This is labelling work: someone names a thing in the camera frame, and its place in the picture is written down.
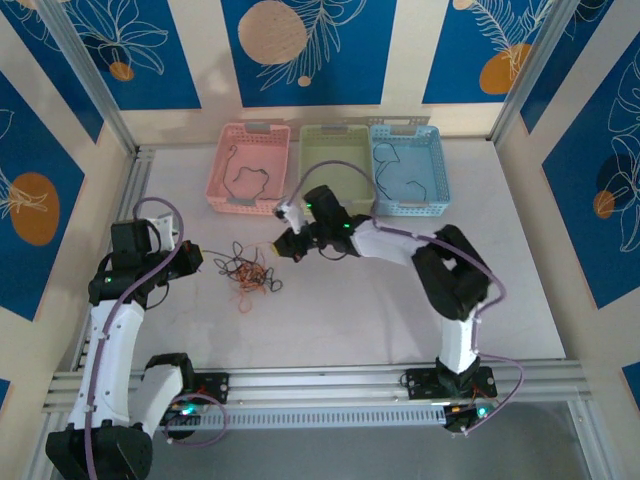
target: pink basket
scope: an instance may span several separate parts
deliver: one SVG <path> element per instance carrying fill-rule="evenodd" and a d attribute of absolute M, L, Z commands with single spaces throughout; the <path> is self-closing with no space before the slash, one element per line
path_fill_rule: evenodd
<path fill-rule="evenodd" d="M 284 196 L 290 135 L 286 125 L 225 125 L 205 194 L 213 209 L 272 215 Z"/>

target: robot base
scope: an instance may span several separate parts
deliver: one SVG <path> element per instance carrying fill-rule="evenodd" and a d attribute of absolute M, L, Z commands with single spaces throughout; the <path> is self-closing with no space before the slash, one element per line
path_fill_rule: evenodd
<path fill-rule="evenodd" d="M 488 398 L 496 398 L 498 390 L 490 367 L 477 367 L 463 377 L 435 368 L 410 368 L 406 372 L 409 400 L 467 400 L 473 398 L 474 387 Z"/>
<path fill-rule="evenodd" d="M 216 372 L 216 373 L 195 373 L 194 374 L 194 392 L 202 392 L 210 395 L 218 400 L 221 404 L 227 403 L 227 396 L 229 394 L 229 374 Z M 167 422 L 171 422 L 172 425 L 184 425 L 185 422 L 194 422 L 193 424 L 200 424 L 200 411 L 203 406 L 209 406 L 209 402 L 194 398 L 190 401 L 181 401 L 174 405 L 169 406 L 165 412 L 162 420 L 160 420 L 160 426 L 164 427 Z M 169 431 L 168 435 L 176 440 L 184 440 L 195 433 L 195 430 L 178 430 Z"/>
<path fill-rule="evenodd" d="M 96 473 L 100 480 L 138 480 L 151 470 L 151 438 L 136 427 L 103 426 L 91 431 Z M 88 480 L 84 430 L 50 433 L 47 456 L 64 478 Z"/>

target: black cable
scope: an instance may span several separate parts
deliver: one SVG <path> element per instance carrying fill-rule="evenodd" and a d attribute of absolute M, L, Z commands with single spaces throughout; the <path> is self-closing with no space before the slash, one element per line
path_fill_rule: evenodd
<path fill-rule="evenodd" d="M 400 383 L 400 386 L 402 388 L 409 388 L 409 382 L 407 382 L 407 374 L 406 373 L 403 373 L 402 375 L 400 375 L 400 380 L 398 380 L 398 382 Z"/>
<path fill-rule="evenodd" d="M 227 164 L 224 167 L 224 172 L 222 172 L 222 185 L 224 186 L 224 188 L 227 190 L 227 192 L 229 192 L 229 195 L 231 195 L 231 198 L 237 198 L 234 193 L 231 191 L 231 189 L 227 186 L 227 183 L 225 181 L 225 179 L 227 178 L 227 171 L 229 170 L 229 163 L 231 162 L 231 159 L 233 157 L 236 156 L 236 154 L 238 153 L 238 146 L 237 145 L 231 145 L 229 147 L 229 152 L 233 151 L 233 153 L 231 153 L 230 156 L 227 157 Z M 262 188 L 260 189 L 260 191 L 258 193 L 256 193 L 250 200 L 255 201 L 255 200 L 274 200 L 274 201 L 278 201 L 278 200 L 282 200 L 284 197 L 280 197 L 280 198 L 258 198 L 262 193 L 264 193 L 267 184 L 271 181 L 271 175 L 269 175 L 269 172 L 267 172 L 264 168 L 258 168 L 258 169 L 253 169 L 247 166 L 242 166 L 238 169 L 238 174 L 236 175 L 236 178 L 234 178 L 231 182 L 235 183 L 238 181 L 238 179 L 240 178 L 240 176 L 242 175 L 242 172 L 244 170 L 249 170 L 250 172 L 253 173 L 261 173 L 262 175 L 264 175 L 266 177 L 265 182 L 262 184 Z"/>
<path fill-rule="evenodd" d="M 383 161 L 380 160 L 379 158 L 376 157 L 376 150 L 378 149 L 378 147 L 380 145 L 389 145 L 391 147 L 391 149 L 393 150 L 393 154 L 396 157 L 396 160 L 392 160 L 392 161 Z M 376 182 L 376 185 L 378 187 L 378 190 L 380 190 L 380 193 L 382 193 L 385 197 L 387 197 L 387 200 L 393 200 L 388 194 L 387 194 L 387 187 L 385 187 L 384 185 L 382 185 L 380 183 L 380 177 L 382 176 L 382 174 L 384 173 L 384 171 L 387 169 L 387 167 L 393 163 L 400 163 L 400 156 L 398 155 L 398 152 L 396 151 L 396 147 L 395 145 L 393 145 L 392 143 L 389 142 L 381 142 L 379 144 L 377 144 L 374 148 L 373 148 L 373 160 L 378 163 L 379 165 L 376 167 L 376 171 L 374 174 L 374 180 Z M 412 183 L 415 183 L 417 186 L 419 186 L 420 188 L 422 188 L 422 190 L 424 191 L 424 194 L 422 196 L 423 201 L 427 201 L 427 188 L 422 185 L 420 182 L 416 181 L 416 180 L 411 180 L 409 182 L 407 182 L 405 185 L 410 185 Z"/>
<path fill-rule="evenodd" d="M 320 253 L 320 256 L 326 258 L 327 260 L 331 260 L 332 262 L 337 262 L 347 256 L 347 253 L 343 253 L 339 257 L 327 257 L 324 253 L 322 253 L 321 249 L 318 249 L 318 253 Z"/>
<path fill-rule="evenodd" d="M 162 302 L 164 302 L 167 299 L 167 296 L 169 295 L 169 282 L 167 282 L 167 289 L 164 292 L 164 297 L 162 297 L 162 300 L 160 300 L 158 303 L 156 303 L 155 305 L 151 305 L 150 307 L 147 307 L 147 311 L 151 310 L 152 308 L 156 308 L 158 307 Z"/>
<path fill-rule="evenodd" d="M 99 272 L 104 272 L 107 269 L 107 264 L 109 263 L 109 260 L 111 260 L 111 255 L 113 255 L 113 252 L 107 253 L 104 258 L 100 260 L 100 263 L 98 264 Z"/>
<path fill-rule="evenodd" d="M 162 240 L 160 239 L 160 232 L 158 231 L 158 227 L 156 227 L 153 224 L 153 222 L 150 222 L 149 220 L 147 220 L 147 225 L 149 226 L 149 228 L 151 228 L 151 230 L 153 230 L 153 233 L 156 234 L 156 238 L 158 239 L 158 250 L 154 252 L 154 253 L 158 253 L 162 248 Z"/>
<path fill-rule="evenodd" d="M 231 198 L 236 198 L 236 196 L 229 189 L 229 187 L 227 187 L 227 184 L 225 182 L 225 178 L 227 178 L 227 170 L 229 169 L 229 162 L 231 162 L 231 159 L 236 156 L 236 153 L 238 153 L 238 146 L 231 145 L 229 147 L 229 152 L 231 152 L 232 150 L 233 150 L 233 153 L 227 157 L 227 164 L 224 166 L 224 172 L 222 172 L 222 186 L 227 189 L 227 192 L 229 192 L 229 195 L 231 195 Z"/>
<path fill-rule="evenodd" d="M 214 258 L 213 263 L 219 268 L 218 273 L 224 275 L 230 280 L 238 283 L 240 288 L 245 292 L 252 292 L 260 287 L 266 287 L 272 293 L 275 293 L 282 289 L 284 284 L 282 280 L 273 278 L 273 267 L 265 268 L 258 262 L 258 247 L 256 247 L 253 255 L 253 260 L 243 256 L 245 248 L 238 241 L 234 241 L 231 245 L 233 255 L 227 255 L 226 253 L 216 252 L 214 250 L 202 250 L 205 253 L 211 253 L 223 258 Z M 239 280 L 239 275 L 243 276 L 244 282 Z"/>

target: blue basket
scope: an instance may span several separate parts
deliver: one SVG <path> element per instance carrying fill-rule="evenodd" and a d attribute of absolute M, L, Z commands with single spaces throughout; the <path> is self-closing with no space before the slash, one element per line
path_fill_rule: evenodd
<path fill-rule="evenodd" d="M 451 203 L 436 127 L 370 128 L 378 215 L 437 217 Z"/>

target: plastic basket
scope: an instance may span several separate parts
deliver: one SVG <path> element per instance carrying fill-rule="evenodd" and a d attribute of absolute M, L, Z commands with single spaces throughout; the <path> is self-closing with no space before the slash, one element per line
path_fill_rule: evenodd
<path fill-rule="evenodd" d="M 225 125 L 207 184 L 213 209 L 272 215 L 284 196 L 290 135 L 286 125 Z"/>
<path fill-rule="evenodd" d="M 374 125 L 371 145 L 378 215 L 442 215 L 451 196 L 436 127 Z"/>
<path fill-rule="evenodd" d="M 299 178 L 314 165 L 325 160 L 342 160 L 360 167 L 372 176 L 371 141 L 366 125 L 305 125 L 300 129 Z M 327 165 L 315 170 L 301 193 L 327 185 L 351 215 L 368 214 L 375 193 L 367 180 L 355 170 L 342 165 Z M 306 214 L 310 214 L 303 205 Z"/>

